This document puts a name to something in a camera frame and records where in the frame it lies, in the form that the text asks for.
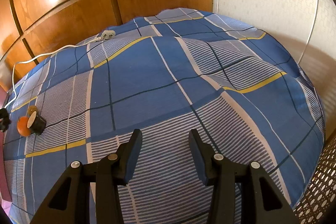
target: white wall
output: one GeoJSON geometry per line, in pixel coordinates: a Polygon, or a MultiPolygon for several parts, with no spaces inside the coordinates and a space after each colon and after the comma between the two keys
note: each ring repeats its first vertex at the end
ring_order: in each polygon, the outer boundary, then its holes
{"type": "Polygon", "coordinates": [[[263,29],[285,46],[322,97],[329,136],[336,127],[336,72],[325,77],[336,69],[332,0],[214,0],[213,11],[263,29]]]}

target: black cylindrical object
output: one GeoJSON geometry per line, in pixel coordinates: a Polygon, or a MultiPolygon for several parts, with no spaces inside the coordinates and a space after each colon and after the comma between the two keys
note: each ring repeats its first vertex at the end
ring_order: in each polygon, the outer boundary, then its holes
{"type": "Polygon", "coordinates": [[[27,123],[27,127],[32,133],[41,135],[47,125],[47,121],[34,111],[27,123]]]}

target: bed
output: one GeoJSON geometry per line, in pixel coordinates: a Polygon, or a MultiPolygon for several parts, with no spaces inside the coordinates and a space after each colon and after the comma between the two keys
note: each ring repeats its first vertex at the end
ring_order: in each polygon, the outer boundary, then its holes
{"type": "MultiPolygon", "coordinates": [[[[135,128],[142,149],[133,178],[119,186],[125,223],[206,222],[212,189],[194,168],[192,128],[230,160],[260,162],[297,204],[324,145],[325,119],[312,83],[279,42],[241,21],[185,8],[106,30],[111,39],[103,30],[16,84],[3,143],[14,222],[29,223],[71,162],[100,160],[135,128]],[[47,127],[24,138],[16,122],[31,105],[47,127]]],[[[236,223],[240,201],[236,187],[236,223]]],[[[94,184],[90,216],[95,223],[94,184]]]]}

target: metal screw head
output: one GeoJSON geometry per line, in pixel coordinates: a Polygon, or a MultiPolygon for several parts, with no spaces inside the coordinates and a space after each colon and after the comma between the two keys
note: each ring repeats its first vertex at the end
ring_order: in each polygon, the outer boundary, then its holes
{"type": "Polygon", "coordinates": [[[77,168],[77,167],[79,167],[81,165],[81,163],[79,162],[79,161],[73,161],[72,163],[71,163],[71,167],[72,168],[77,168]]]}
{"type": "Polygon", "coordinates": [[[115,153],[112,153],[112,154],[108,155],[107,158],[109,160],[116,160],[118,158],[118,155],[115,154],[115,153]]]}
{"type": "Polygon", "coordinates": [[[251,167],[254,169],[258,169],[260,167],[260,164],[256,161],[251,162],[251,167]]]}
{"type": "Polygon", "coordinates": [[[222,159],[224,159],[224,156],[223,156],[222,154],[214,154],[214,155],[213,155],[213,158],[214,158],[215,160],[222,160],[222,159]]]}

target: power cord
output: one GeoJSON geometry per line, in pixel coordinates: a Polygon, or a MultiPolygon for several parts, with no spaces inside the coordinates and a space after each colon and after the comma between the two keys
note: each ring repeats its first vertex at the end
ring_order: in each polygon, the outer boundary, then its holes
{"type": "MultiPolygon", "coordinates": [[[[108,40],[108,39],[112,38],[112,37],[115,36],[115,35],[116,35],[115,31],[113,31],[113,30],[105,30],[105,31],[102,32],[102,34],[101,34],[99,37],[98,37],[98,35],[97,35],[95,38],[93,38],[92,40],[86,42],[86,43],[83,44],[83,45],[86,45],[86,44],[89,44],[89,43],[92,43],[92,42],[97,42],[97,41],[102,41],[102,40],[108,40]]],[[[40,55],[38,55],[38,56],[35,56],[35,57],[32,58],[31,60],[28,60],[28,61],[21,61],[21,62],[16,62],[16,63],[14,64],[14,66],[13,66],[13,72],[12,72],[12,85],[13,85],[13,91],[14,91],[15,96],[14,96],[14,98],[13,98],[12,100],[10,100],[10,101],[5,105],[4,108],[7,108],[7,107],[8,107],[12,102],[14,102],[14,101],[16,100],[16,98],[17,98],[17,94],[16,94],[16,90],[15,90],[15,84],[14,84],[14,72],[15,72],[15,66],[16,66],[17,64],[28,64],[28,63],[34,61],[35,59],[37,59],[37,58],[39,58],[39,57],[41,57],[41,56],[52,55],[52,54],[55,54],[55,53],[57,53],[57,52],[59,52],[59,51],[65,49],[65,48],[70,48],[70,47],[71,47],[71,48],[76,48],[76,47],[81,47],[81,46],[83,46],[83,45],[66,45],[66,46],[63,46],[63,47],[59,48],[59,49],[56,50],[56,51],[48,52],[48,53],[43,53],[43,54],[40,54],[40,55]]]]}

